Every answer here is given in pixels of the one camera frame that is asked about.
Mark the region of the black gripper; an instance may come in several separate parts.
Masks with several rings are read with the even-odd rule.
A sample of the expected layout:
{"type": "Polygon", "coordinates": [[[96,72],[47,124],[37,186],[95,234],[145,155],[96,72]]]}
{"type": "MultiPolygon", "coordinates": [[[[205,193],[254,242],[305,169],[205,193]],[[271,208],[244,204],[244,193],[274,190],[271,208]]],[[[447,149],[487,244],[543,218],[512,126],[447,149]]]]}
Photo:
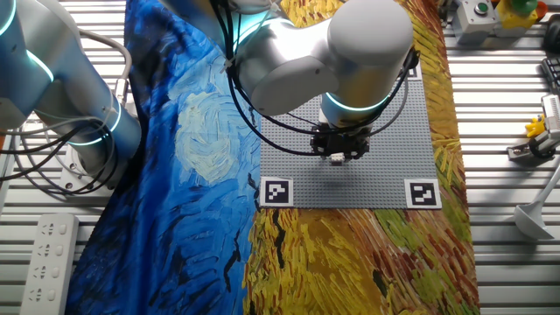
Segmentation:
{"type": "Polygon", "coordinates": [[[350,135],[321,130],[319,135],[311,137],[310,146],[312,151],[322,158],[330,157],[333,154],[329,147],[346,147],[345,160],[360,159],[370,150],[370,138],[360,134],[350,135]]]}

